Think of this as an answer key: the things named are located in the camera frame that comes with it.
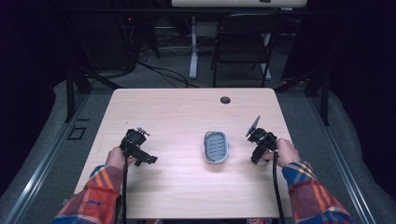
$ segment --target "black cord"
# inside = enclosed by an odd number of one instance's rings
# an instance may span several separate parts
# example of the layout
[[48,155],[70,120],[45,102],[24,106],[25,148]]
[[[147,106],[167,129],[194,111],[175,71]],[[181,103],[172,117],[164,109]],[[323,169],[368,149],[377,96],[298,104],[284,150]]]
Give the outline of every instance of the black cord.
[[126,224],[126,183],[128,174],[128,158],[125,157],[125,164],[123,170],[123,180],[122,180],[122,223]]
[[276,164],[277,164],[277,157],[278,157],[277,154],[278,154],[278,151],[277,151],[277,149],[275,149],[274,162],[273,162],[274,189],[275,189],[275,196],[276,196],[276,202],[277,202],[277,209],[279,210],[280,223],[284,224],[285,218],[283,216],[282,202],[280,201],[279,188],[277,186],[277,177],[276,177]]
[[185,88],[188,88],[188,87],[198,88],[198,86],[190,84],[189,81],[182,74],[180,74],[180,73],[178,73],[176,71],[173,71],[173,70],[170,70],[170,69],[166,69],[166,68],[154,67],[154,66],[148,65],[146,63],[142,63],[142,62],[138,62],[138,64],[146,67],[149,70],[152,70],[152,71],[158,73],[160,76],[162,76],[173,87],[176,87],[176,86],[173,83],[171,83],[167,79],[167,77],[172,78],[172,79],[174,79],[176,81],[179,81],[181,83],[184,83],[186,85]]

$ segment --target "plaid sleeve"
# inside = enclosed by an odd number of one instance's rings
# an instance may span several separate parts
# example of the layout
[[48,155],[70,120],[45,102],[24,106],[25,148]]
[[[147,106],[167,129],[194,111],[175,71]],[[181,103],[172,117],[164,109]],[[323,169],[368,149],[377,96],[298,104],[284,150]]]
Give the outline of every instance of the plaid sleeve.
[[84,190],[64,206],[52,223],[114,223],[121,183],[120,169],[96,167]]
[[318,182],[308,162],[292,162],[282,173],[296,223],[352,223],[348,211]]

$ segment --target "black cable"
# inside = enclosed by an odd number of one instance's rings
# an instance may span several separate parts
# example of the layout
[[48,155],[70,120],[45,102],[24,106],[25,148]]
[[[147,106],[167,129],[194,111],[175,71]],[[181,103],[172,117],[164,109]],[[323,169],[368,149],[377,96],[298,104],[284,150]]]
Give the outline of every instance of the black cable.
[[186,36],[181,36],[181,35],[165,35],[165,34],[162,34],[162,36],[165,36],[165,37],[168,37],[168,36],[171,36],[171,37],[169,37],[169,38],[166,38],[166,39],[162,39],[162,40],[159,40],[158,41],[158,43],[159,44],[161,44],[161,43],[172,43],[172,42],[177,42],[177,41],[186,41],[187,43],[190,43],[191,42],[191,38],[190,37],[186,37]]
[[[173,71],[173,70],[170,70],[170,69],[166,69],[166,68],[154,67],[154,66],[148,65],[146,63],[141,63],[141,62],[138,62],[138,64],[146,67],[149,70],[152,70],[152,71],[158,73],[160,76],[162,76],[173,87],[175,87],[175,85],[173,83],[171,83],[166,77],[170,77],[170,78],[172,78],[172,79],[174,79],[176,81],[179,81],[181,83],[186,84],[185,88],[188,88],[188,87],[199,88],[198,86],[190,84],[190,82],[182,74],[180,74],[180,73],[178,73],[176,71]],[[175,75],[177,75],[177,77],[172,76],[172,74],[169,74],[167,72],[175,74]]]
[[277,157],[278,157],[277,154],[278,154],[278,151],[277,151],[277,149],[275,149],[275,151],[274,151],[274,162],[273,162],[274,189],[275,189],[277,209],[279,210],[280,223],[284,224],[285,223],[285,218],[283,216],[282,202],[280,201],[279,188],[277,186],[277,177],[276,177],[276,164],[277,164]]
[[149,60],[149,46],[145,46],[141,48],[140,52],[138,53],[137,57],[140,59],[140,61],[146,62]]
[[128,174],[128,158],[125,157],[125,164],[123,170],[123,180],[122,180],[122,223],[126,224],[126,183]]

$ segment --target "chair leg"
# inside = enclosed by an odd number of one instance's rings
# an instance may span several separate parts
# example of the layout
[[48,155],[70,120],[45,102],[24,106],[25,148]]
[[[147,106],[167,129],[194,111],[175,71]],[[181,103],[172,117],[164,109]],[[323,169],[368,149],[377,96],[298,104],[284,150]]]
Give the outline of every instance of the chair leg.
[[218,72],[218,64],[216,60],[213,60],[213,88],[216,88],[216,77]]
[[212,63],[210,64],[210,69],[213,69],[213,63],[214,63],[214,61],[215,61],[215,56],[213,55],[213,56],[212,56]]
[[267,73],[268,73],[268,62],[265,64],[265,69],[264,69],[264,74],[262,75],[262,88],[264,87],[265,84],[265,79],[267,78]]

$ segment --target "table surface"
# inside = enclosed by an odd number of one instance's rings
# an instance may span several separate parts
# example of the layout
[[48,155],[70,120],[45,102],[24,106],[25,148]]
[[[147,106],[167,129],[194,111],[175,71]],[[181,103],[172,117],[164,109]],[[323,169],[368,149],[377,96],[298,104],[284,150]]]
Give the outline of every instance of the table surface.
[[305,7],[306,0],[172,0],[173,7]]
[[[221,97],[231,102],[223,104]],[[255,118],[258,128],[290,139],[271,89],[120,89],[113,93],[76,191],[93,168],[106,161],[128,129],[150,136],[141,146],[156,163],[132,165],[128,172],[128,218],[278,217],[272,163],[250,161],[255,144],[245,135]],[[221,131],[230,143],[222,164],[205,161],[206,132]],[[277,169],[285,216],[290,217],[286,180]]]

